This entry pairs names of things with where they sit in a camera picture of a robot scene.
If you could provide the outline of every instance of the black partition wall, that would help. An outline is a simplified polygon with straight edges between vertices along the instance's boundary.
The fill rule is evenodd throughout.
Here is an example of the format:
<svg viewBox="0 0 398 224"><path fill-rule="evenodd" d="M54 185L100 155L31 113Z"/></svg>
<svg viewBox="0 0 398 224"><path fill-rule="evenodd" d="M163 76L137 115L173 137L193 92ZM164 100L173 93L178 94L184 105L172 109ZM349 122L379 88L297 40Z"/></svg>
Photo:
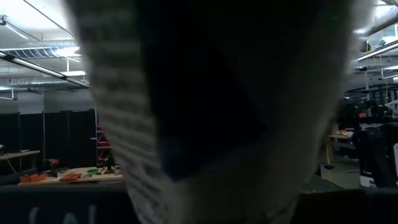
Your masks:
<svg viewBox="0 0 398 224"><path fill-rule="evenodd" d="M45 158L60 167L96 166L95 110L45 113Z"/></svg>
<svg viewBox="0 0 398 224"><path fill-rule="evenodd" d="M21 137L19 134L19 113L0 114L0 144L5 146L3 153L19 152L21 149ZM8 163L0 163L0 175L13 173L21 170L20 160L10 160Z"/></svg>
<svg viewBox="0 0 398 224"><path fill-rule="evenodd" d="M19 113L0 114L0 144L6 147L4 153L19 152L21 149L19 116Z"/></svg>
<svg viewBox="0 0 398 224"><path fill-rule="evenodd" d="M21 149L40 150L40 154L36 156L36 167L41 170L44 158L44 114L21 114L19 120ZM28 161L23 162L22 166L29 166L29 158L23 159Z"/></svg>
<svg viewBox="0 0 398 224"><path fill-rule="evenodd" d="M95 110L0 114L0 144L6 146L4 153L39 150L38 170L49 168L46 159L58 159L59 167L96 166ZM21 164L25 164L24 158L22 163L12 160L15 168L19 169ZM8 169L8 164L5 163L4 169L3 163L0 164L0 170L13 171Z"/></svg>

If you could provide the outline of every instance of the metal frame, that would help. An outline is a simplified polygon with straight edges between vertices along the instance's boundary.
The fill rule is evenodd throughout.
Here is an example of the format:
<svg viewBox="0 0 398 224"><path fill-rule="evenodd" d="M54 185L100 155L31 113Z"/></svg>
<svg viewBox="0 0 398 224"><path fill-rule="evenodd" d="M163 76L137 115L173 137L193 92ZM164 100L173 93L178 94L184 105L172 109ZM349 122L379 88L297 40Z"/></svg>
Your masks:
<svg viewBox="0 0 398 224"><path fill-rule="evenodd" d="M70 83L73 83L73 84L76 84L76 85L79 85L79 86L82 86L82 87L85 87L85 88L89 88L90 87L90 85L88 83L86 83L86 82L82 82L80 80L68 77L68 76L66 76L66 75L64 75L62 73L53 71L51 69L45 68L45 67L40 66L40 65L36 65L36 64L34 64L32 62L28 62L26 60L23 60L21 58L15 57L13 55L7 54L5 52L1 52L0 51L0 59L5 60L7 62L14 63L16 65L20 65L20 66L25 67L25 68L29 68L29 69L32 69L32 70L35 70L35 71L38 71L38 72L42 72L42 73L44 73L46 75L50 75L52 77L65 80L65 81L68 81Z"/></svg>
<svg viewBox="0 0 398 224"><path fill-rule="evenodd" d="M11 98L9 98L9 97L0 97L0 100L18 100L18 98L14 97L14 89L11 89Z"/></svg>

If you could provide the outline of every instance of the wall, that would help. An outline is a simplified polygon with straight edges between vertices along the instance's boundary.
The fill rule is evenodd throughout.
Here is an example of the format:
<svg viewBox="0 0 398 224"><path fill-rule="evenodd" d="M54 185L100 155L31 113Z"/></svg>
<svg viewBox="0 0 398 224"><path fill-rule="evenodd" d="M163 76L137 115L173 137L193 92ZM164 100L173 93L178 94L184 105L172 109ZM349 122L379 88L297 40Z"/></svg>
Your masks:
<svg viewBox="0 0 398 224"><path fill-rule="evenodd" d="M11 97L11 94L0 94L0 97ZM16 101L0 100L0 113L34 114L45 111L83 111L94 108L95 104L89 90L46 91L44 93L16 93Z"/></svg>
<svg viewBox="0 0 398 224"><path fill-rule="evenodd" d="M94 108L95 104L89 90L48 91L44 94L44 111L82 111Z"/></svg>

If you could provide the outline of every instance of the ceiling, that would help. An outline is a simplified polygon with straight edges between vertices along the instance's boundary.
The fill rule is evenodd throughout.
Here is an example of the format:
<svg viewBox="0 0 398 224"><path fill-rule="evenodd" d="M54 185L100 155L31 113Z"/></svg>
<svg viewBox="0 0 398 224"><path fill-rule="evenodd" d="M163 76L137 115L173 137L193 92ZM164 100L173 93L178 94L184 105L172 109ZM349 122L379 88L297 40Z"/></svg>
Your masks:
<svg viewBox="0 0 398 224"><path fill-rule="evenodd" d="M68 13L63 5L63 0L26 0L29 4L36 7L47 17L51 18L59 26L66 29L74 35L74 31L68 22ZM375 2L374 20L379 19L388 11L396 6L385 5L382 1ZM23 0L0 0L0 15L4 15L5 21L10 24L11 29L6 26L0 26L0 50L15 48L37 48L48 46L77 46L77 42L72 36L66 33L59 26L47 19L41 13L37 12L33 7ZM398 26L390 26L369 37L369 43L375 47L381 40L392 42L398 40ZM54 58L27 58L32 63L47 67L56 72L83 71L84 63L80 56L75 57L54 57ZM367 59L359 65L375 65L378 67L388 67L398 65L398 50L389 52L382 56L382 60L378 57ZM379 72L370 73L368 75L368 83L370 85L393 83L393 80L378 80ZM3 60L0 60L0 85L2 79L14 78L46 78L46 75L29 70ZM344 90L353 88L361 88L365 86L365 77L363 73L355 72L346 77Z"/></svg>
<svg viewBox="0 0 398 224"><path fill-rule="evenodd" d="M29 4L51 18L60 27L73 35L74 31L69 26L67 11L63 0L27 0ZM42 47L77 46L77 42L54 22L37 12L23 0L0 0L0 16L5 16L8 26L0 26L0 50L9 49L37 49ZM84 63L80 55L69 57L23 58L26 61L39 64L56 72L84 71ZM3 79L15 81L37 80L48 75L36 72L4 60L0 60L0 85ZM51 89L46 85L41 90Z"/></svg>

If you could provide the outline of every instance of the ceiling pipe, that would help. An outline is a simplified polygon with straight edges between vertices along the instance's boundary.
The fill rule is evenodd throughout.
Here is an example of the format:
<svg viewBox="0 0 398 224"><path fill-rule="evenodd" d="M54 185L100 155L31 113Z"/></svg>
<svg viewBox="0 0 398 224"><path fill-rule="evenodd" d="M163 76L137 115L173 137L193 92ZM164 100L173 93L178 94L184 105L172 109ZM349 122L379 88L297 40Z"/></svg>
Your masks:
<svg viewBox="0 0 398 224"><path fill-rule="evenodd" d="M41 40L31 42L19 43L19 48L24 47L78 47L79 43L76 40Z"/></svg>
<svg viewBox="0 0 398 224"><path fill-rule="evenodd" d="M2 16L2 18L1 18L2 21L1 21L0 25L2 25L2 26L9 26L9 27L11 27L12 29L16 30L17 32L20 32L21 34L26 35L26 36L28 36L28 37L34 39L34 40L40 40L40 39L38 39L37 37L33 36L32 34L26 32L26 31L24 31L24 30L22 30L22 29L16 27L16 26L13 25L12 23L6 21L4 17L5 17L5 16Z"/></svg>
<svg viewBox="0 0 398 224"><path fill-rule="evenodd" d="M354 62L360 62L360 61L377 56L379 54L383 54L385 52L388 52L388 51L396 49L396 48L398 48L398 40L395 40L389 44L383 45L382 47L379 47L377 49L371 50L370 52L357 58Z"/></svg>
<svg viewBox="0 0 398 224"><path fill-rule="evenodd" d="M382 2L388 4L388 5L395 5L398 7L398 2L397 0L381 0Z"/></svg>
<svg viewBox="0 0 398 224"><path fill-rule="evenodd" d="M391 76L388 76L388 77L381 77L381 78L379 78L379 80L386 80L386 79L395 78L395 77L398 77L398 75L391 75Z"/></svg>
<svg viewBox="0 0 398 224"><path fill-rule="evenodd" d="M35 58L59 58L59 57L77 57L80 55L80 50L77 46L55 46L55 47L26 47L16 49L0 49L0 51L10 54L19 58L35 59ZM72 49L70 55L65 54L62 51L68 51Z"/></svg>
<svg viewBox="0 0 398 224"><path fill-rule="evenodd" d="M75 79L85 82L83 76ZM65 88L70 85L72 84L68 81L53 77L0 78L0 86L9 88Z"/></svg>
<svg viewBox="0 0 398 224"><path fill-rule="evenodd" d="M380 17L379 19L367 25L363 29L363 32L366 34L366 36L370 36L397 22L398 22L398 7L394 7L389 11L387 11L386 14Z"/></svg>
<svg viewBox="0 0 398 224"><path fill-rule="evenodd" d="M18 98L14 97L14 90L11 89L11 97L0 97L0 100L18 100Z"/></svg>
<svg viewBox="0 0 398 224"><path fill-rule="evenodd" d="M85 87L85 88L89 88L90 87L89 84L86 83L86 82L83 82L83 81L68 77L68 76L66 76L66 75L64 75L62 73L50 70L50 69L45 68L45 67L40 66L40 65L36 65L36 64L34 64L32 62L28 62L28 61L23 60L21 58L17 58L15 56L7 54L5 52L0 52L0 59L8 61L8 62L11 62L11 63L14 63L14 64L17 64L17 65L20 65L20 66L23 66L25 68L30 68L32 70L44 73L46 75L50 75L50 76L55 77L55 78L59 78L61 80L68 81L70 83L73 83L73 84L76 84L76 85L79 85L79 86L82 86L82 87Z"/></svg>
<svg viewBox="0 0 398 224"><path fill-rule="evenodd" d="M69 33L69 31L67 31L65 28L63 28L62 26L60 26L60 24L57 24L54 20L52 20L51 18L49 18L46 14L44 14L42 11L38 10L36 7L34 7L31 3L29 3L28 1L24 0L24 2L26 4L28 4L30 7L32 7L33 9L35 9L38 13L40 13L41 15L43 15L44 17L46 17L49 21L51 21L52 23L54 23L57 27L59 27L61 30L65 31L70 37L72 37L73 39L75 38L71 33Z"/></svg>

